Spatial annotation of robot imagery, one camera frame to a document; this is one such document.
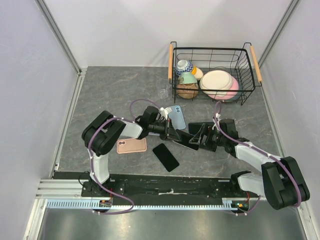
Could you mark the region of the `phone with silver edge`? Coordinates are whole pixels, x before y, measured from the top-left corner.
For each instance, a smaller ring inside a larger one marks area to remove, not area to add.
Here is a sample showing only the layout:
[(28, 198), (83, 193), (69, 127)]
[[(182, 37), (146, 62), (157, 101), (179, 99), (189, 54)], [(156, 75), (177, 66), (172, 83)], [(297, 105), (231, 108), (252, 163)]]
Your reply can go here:
[(184, 146), (186, 148), (192, 149), (194, 151), (198, 151), (199, 150), (199, 145), (195, 144), (195, 143), (190, 143), (190, 140), (194, 137), (192, 134), (189, 134), (185, 131), (182, 130), (177, 130), (176, 131), (180, 137), (180, 141), (178, 140), (174, 140), (175, 143)]

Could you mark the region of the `phone with blue edge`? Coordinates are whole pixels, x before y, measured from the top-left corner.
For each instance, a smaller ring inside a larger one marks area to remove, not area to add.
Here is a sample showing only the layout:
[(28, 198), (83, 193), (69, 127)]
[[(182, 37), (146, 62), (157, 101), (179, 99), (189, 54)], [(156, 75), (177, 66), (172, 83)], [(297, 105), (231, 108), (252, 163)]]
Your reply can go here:
[(209, 127), (214, 126), (214, 122), (190, 122), (188, 124), (188, 133), (191, 135), (195, 135), (201, 129), (202, 125), (206, 124)]

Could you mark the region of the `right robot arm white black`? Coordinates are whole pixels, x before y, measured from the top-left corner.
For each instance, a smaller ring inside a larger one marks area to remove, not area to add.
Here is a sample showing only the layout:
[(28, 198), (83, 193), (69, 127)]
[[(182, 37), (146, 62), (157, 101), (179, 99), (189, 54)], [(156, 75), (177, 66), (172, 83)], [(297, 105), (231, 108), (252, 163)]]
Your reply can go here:
[(245, 161), (260, 175), (250, 171), (233, 174), (229, 191), (235, 197), (251, 192), (265, 197), (275, 209), (298, 207), (310, 199), (310, 191), (297, 161), (291, 157), (269, 154), (256, 147), (248, 139), (239, 137), (233, 119), (225, 118), (212, 122), (192, 122), (188, 132), (193, 135), (189, 141), (201, 148), (215, 152), (218, 147), (234, 158)]

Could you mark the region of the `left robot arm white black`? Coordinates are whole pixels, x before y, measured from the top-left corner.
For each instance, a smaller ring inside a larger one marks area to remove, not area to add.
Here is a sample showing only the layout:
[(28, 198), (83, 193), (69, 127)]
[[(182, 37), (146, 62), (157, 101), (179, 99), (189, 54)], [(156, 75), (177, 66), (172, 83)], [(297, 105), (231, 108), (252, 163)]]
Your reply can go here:
[(182, 139), (174, 128), (169, 113), (164, 108), (148, 106), (142, 115), (134, 120), (116, 117), (104, 110), (83, 131), (81, 138), (90, 158), (90, 177), (95, 181), (92, 191), (99, 197), (110, 191), (107, 180), (109, 152), (117, 146), (118, 154), (140, 153), (147, 150), (146, 137), (157, 134), (161, 140)]

